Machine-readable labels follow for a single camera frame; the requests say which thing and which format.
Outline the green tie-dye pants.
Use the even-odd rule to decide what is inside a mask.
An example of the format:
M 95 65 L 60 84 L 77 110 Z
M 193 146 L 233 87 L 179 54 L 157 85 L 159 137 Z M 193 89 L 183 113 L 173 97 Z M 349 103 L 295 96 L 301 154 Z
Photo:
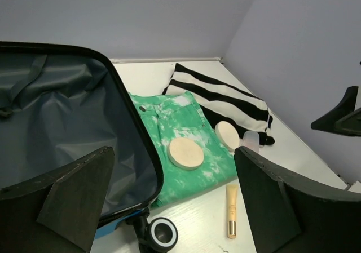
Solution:
M 232 154 L 219 141 L 190 92 L 177 96 L 130 96 L 158 152 L 164 184 L 153 207 L 192 197 L 236 178 Z M 202 164 L 194 170 L 176 166 L 169 158 L 173 139 L 185 137 L 200 146 Z

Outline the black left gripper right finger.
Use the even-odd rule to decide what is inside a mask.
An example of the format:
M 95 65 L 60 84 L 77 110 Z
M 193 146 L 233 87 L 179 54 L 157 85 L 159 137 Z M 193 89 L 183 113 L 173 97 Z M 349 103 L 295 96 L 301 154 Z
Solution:
M 257 252 L 360 252 L 360 194 L 311 180 L 247 147 L 234 155 Z

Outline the black white striped sweater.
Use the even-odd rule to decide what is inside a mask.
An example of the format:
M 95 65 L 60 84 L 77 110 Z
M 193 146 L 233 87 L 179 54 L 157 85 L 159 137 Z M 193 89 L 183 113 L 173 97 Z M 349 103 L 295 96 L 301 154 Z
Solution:
M 226 121 L 234 126 L 240 138 L 247 131 L 255 131 L 261 145 L 275 144 L 271 134 L 273 117 L 264 100 L 177 63 L 162 94 L 175 96 L 186 91 L 200 105 L 212 128 Z

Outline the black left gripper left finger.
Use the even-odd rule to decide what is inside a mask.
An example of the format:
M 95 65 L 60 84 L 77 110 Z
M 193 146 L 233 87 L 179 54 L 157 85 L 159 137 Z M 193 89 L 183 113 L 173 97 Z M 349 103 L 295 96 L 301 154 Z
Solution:
M 115 153 L 101 147 L 1 189 L 1 252 L 90 252 Z

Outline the round beige powder puff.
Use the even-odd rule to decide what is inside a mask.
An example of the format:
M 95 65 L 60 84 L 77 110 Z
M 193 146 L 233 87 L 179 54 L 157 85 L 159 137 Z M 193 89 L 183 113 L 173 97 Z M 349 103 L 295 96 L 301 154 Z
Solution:
M 168 145 L 167 154 L 175 166 L 184 170 L 199 168 L 205 158 L 202 148 L 186 137 L 173 139 Z
M 220 121 L 215 126 L 215 133 L 219 141 L 228 151 L 234 152 L 240 146 L 239 135 L 234 126 L 226 121 Z

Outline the clear small plastic bottle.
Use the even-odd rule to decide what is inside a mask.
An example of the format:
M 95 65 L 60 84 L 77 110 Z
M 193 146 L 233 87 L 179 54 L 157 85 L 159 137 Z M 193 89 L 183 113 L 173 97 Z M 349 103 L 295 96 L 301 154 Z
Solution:
M 244 133 L 241 146 L 247 147 L 252 151 L 259 153 L 259 134 L 255 131 L 247 131 Z

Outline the blue hard-shell suitcase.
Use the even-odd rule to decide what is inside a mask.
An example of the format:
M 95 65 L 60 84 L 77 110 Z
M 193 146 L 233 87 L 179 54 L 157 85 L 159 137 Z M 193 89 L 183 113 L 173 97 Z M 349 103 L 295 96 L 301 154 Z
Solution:
M 117 70 L 84 47 L 1 43 L 1 189 L 111 147 L 115 163 L 94 239 L 124 221 L 140 252 L 168 252 L 178 231 L 148 221 L 164 184 L 156 148 Z

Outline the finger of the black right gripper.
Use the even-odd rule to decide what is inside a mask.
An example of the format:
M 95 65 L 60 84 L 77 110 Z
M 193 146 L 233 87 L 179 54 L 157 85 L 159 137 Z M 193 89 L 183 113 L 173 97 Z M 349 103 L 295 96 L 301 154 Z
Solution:
M 311 129 L 323 132 L 337 132 L 335 123 L 344 116 L 359 109 L 356 107 L 358 94 L 358 86 L 348 87 L 341 101 L 328 113 L 313 121 L 311 123 Z
M 335 129 L 341 135 L 360 136 L 360 109 L 339 119 L 335 123 Z

